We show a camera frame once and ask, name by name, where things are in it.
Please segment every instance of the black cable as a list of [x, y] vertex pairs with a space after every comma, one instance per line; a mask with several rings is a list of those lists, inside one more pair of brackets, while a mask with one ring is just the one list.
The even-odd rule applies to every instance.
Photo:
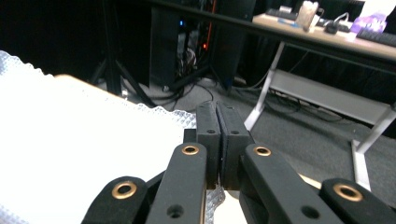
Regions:
[[339, 121], [341, 121], [341, 120], [344, 119], [344, 118], [341, 117], [341, 116], [339, 116], [338, 119], [325, 119], [325, 118], [323, 118], [322, 116], [320, 116], [320, 115], [318, 115], [318, 114], [316, 114], [316, 113], [314, 113], [314, 112], [308, 110], [307, 107], [308, 107], [308, 106], [303, 107], [303, 111], [305, 111], [305, 112], [307, 112], [307, 113], [313, 115], [313, 116], [316, 117], [317, 119], [321, 119], [321, 120], [326, 121], [326, 122], [329, 122], [329, 123], [336, 123], [336, 122], [339, 122]]
[[[128, 82], [128, 80], [124, 80], [123, 78], [121, 79], [121, 85], [122, 87], [124, 87], [128, 92], [135, 92], [133, 89], [131, 89], [126, 82]], [[170, 100], [170, 99], [175, 99], [178, 95], [178, 91], [175, 91], [172, 93], [172, 95], [168, 95], [168, 96], [150, 96], [149, 98], [151, 100], [157, 100], [157, 101], [163, 101], [163, 100]]]
[[184, 95], [182, 95], [180, 98], [175, 100], [175, 103], [172, 106], [171, 111], [175, 110], [178, 100], [180, 100], [181, 98], [183, 98], [183, 97], [187, 96], [188, 94], [190, 94], [192, 89], [194, 89], [195, 85], [196, 85], [196, 83], [192, 83], [191, 88], [186, 93], [184, 93]]
[[163, 104], [161, 104], [160, 106], [169, 105], [169, 104], [171, 104], [171, 103], [173, 103], [173, 102], [178, 101], [181, 97], [183, 97], [183, 94], [184, 94], [184, 87], [181, 88], [180, 91], [177, 92], [177, 95], [176, 95], [176, 97], [174, 97], [174, 99], [171, 99], [169, 102], [163, 103]]
[[258, 87], [264, 80], [265, 78], [268, 76], [268, 71], [267, 73], [265, 73], [265, 75], [258, 81], [256, 82], [256, 84], [254, 84], [253, 86], [249, 86], [249, 87], [233, 87], [233, 89], [235, 90], [240, 90], [240, 91], [261, 91], [262, 88], [256, 88]]
[[[213, 101], [214, 101], [215, 97], [213, 96], [212, 92], [211, 92], [207, 87], [202, 86], [202, 85], [197, 84], [197, 83], [195, 83], [194, 86], [201, 87], [202, 89], [204, 89], [204, 90], [205, 90], [207, 93], [209, 93], [209, 95], [210, 95], [210, 100], [202, 101], [202, 102], [199, 103], [198, 105], [203, 104], [203, 103], [206, 103], [206, 102], [213, 102]], [[186, 109], [185, 111], [191, 113], [191, 112], [194, 112], [195, 110], [196, 110], [196, 108], [194, 108], [194, 109]]]
[[[285, 98], [285, 97], [280, 97], [278, 94], [276, 94], [276, 99], [277, 99], [277, 101], [278, 101], [280, 104], [289, 105], [290, 107], [295, 106], [295, 103], [292, 103], [290, 99], [287, 99], [287, 98]], [[295, 109], [295, 110], [296, 110], [295, 112], [299, 111], [300, 109], [301, 109], [301, 104], [300, 104], [300, 100], [298, 99], [298, 100], [297, 100], [297, 107], [296, 107], [296, 109]]]
[[151, 96], [152, 100], [163, 101], [163, 100], [175, 100], [179, 97], [180, 93], [184, 91], [184, 87], [180, 88], [178, 91], [174, 91], [172, 95], [169, 96]]
[[294, 71], [294, 69], [296, 69], [296, 67], [298, 65], [300, 65], [300, 63], [305, 59], [306, 55], [308, 55], [308, 51], [303, 55], [303, 57], [301, 57], [301, 59], [289, 70], [289, 73], [291, 73], [292, 71]]
[[294, 114], [294, 113], [296, 113], [296, 112], [298, 112], [298, 111], [300, 110], [300, 108], [301, 108], [301, 105], [300, 105], [300, 104], [298, 104], [298, 106], [295, 107], [295, 105], [290, 104], [290, 103], [286, 103], [286, 104], [285, 104], [285, 103], [282, 103], [282, 102], [278, 99], [278, 98], [280, 97], [279, 95], [277, 95], [276, 93], [272, 93], [272, 94], [275, 95], [277, 101], [278, 101], [280, 104], [282, 104], [282, 105], [288, 105], [288, 106], [294, 106], [293, 110], [291, 110], [291, 111], [280, 111], [280, 110], [274, 109], [274, 108], [270, 105], [270, 103], [269, 103], [268, 100], [264, 101], [265, 105], [267, 105], [270, 109], [274, 110], [275, 112], [281, 113], [281, 114]]

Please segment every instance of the keyboard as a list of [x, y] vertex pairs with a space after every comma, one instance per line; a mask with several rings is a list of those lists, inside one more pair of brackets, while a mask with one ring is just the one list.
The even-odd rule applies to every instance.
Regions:
[[293, 12], [285, 12], [285, 11], [279, 11], [276, 9], [268, 9], [265, 14], [267, 14], [268, 16], [273, 16], [273, 17], [279, 17], [285, 20], [290, 20], [290, 21], [295, 21], [297, 20], [297, 13], [293, 13]]
[[396, 48], [396, 35], [361, 29], [356, 37]]

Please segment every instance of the desk surface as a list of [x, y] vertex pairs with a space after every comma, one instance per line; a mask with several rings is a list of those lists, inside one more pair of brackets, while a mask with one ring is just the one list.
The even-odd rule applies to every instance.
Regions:
[[325, 33], [321, 27], [315, 27], [310, 32], [305, 32], [301, 28], [278, 22], [277, 17], [265, 14], [254, 17], [253, 23], [277, 33], [297, 37], [301, 39], [302, 43], [307, 41], [314, 50], [317, 45], [333, 46], [333, 52], [329, 49], [323, 53], [352, 63], [359, 63], [366, 66], [371, 66], [371, 62], [374, 63], [375, 61], [387, 63], [388, 65], [375, 67], [396, 74], [396, 48], [359, 39], [354, 33], [338, 32], [336, 35], [330, 35]]

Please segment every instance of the purple object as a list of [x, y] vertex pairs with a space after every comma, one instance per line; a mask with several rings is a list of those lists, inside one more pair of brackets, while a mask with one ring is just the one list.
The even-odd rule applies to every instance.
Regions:
[[358, 17], [350, 27], [350, 31], [357, 34], [361, 29], [367, 29], [382, 33], [387, 26], [386, 19], [387, 16], [382, 13], [375, 13], [367, 17]]

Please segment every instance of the screw hole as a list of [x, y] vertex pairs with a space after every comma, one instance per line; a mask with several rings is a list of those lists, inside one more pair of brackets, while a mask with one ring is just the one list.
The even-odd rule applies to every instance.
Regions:
[[136, 193], [137, 186], [131, 181], [123, 181], [114, 186], [111, 194], [114, 198], [127, 199]]
[[301, 211], [306, 217], [312, 218], [312, 219], [318, 219], [320, 217], [320, 213], [318, 212], [317, 209], [311, 207], [311, 206], [303, 206], [301, 208]]
[[184, 154], [186, 154], [188, 156], [191, 156], [191, 155], [197, 154], [199, 152], [199, 148], [198, 147], [188, 146], [188, 147], [183, 147], [183, 149], [181, 149], [181, 151]]
[[266, 147], [255, 147], [254, 151], [259, 156], [269, 156], [269, 155], [271, 155], [271, 150], [266, 148]]
[[352, 202], [360, 202], [363, 200], [363, 195], [356, 189], [345, 185], [345, 184], [336, 184], [332, 187], [340, 197], [352, 201]]
[[130, 187], [130, 186], [121, 186], [121, 187], [119, 188], [118, 192], [119, 192], [120, 194], [124, 194], [124, 193], [128, 192], [129, 190], [131, 190], [131, 187]]
[[183, 216], [183, 212], [184, 211], [183, 211], [182, 206], [180, 206], [178, 204], [174, 204], [168, 208], [167, 215], [170, 218], [179, 218], [179, 217]]

